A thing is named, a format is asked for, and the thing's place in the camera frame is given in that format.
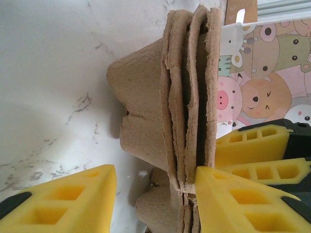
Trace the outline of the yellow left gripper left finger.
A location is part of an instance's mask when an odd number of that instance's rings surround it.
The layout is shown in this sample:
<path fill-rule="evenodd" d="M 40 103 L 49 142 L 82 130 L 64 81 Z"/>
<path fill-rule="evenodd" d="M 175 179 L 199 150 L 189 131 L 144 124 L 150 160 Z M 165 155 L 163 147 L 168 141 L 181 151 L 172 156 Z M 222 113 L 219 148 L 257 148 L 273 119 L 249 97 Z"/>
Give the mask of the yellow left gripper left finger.
<path fill-rule="evenodd" d="M 114 165 L 29 187 L 0 203 L 0 231 L 108 233 L 116 188 Z"/>

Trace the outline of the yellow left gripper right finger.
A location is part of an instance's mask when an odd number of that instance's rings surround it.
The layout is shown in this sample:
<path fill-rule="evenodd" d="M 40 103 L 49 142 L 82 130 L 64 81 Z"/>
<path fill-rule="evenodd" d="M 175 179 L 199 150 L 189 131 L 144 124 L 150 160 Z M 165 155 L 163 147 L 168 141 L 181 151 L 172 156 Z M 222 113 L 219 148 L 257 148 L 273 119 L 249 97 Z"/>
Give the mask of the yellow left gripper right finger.
<path fill-rule="evenodd" d="M 195 192 L 204 233 L 309 233 L 311 208 L 298 197 L 207 166 Z"/>

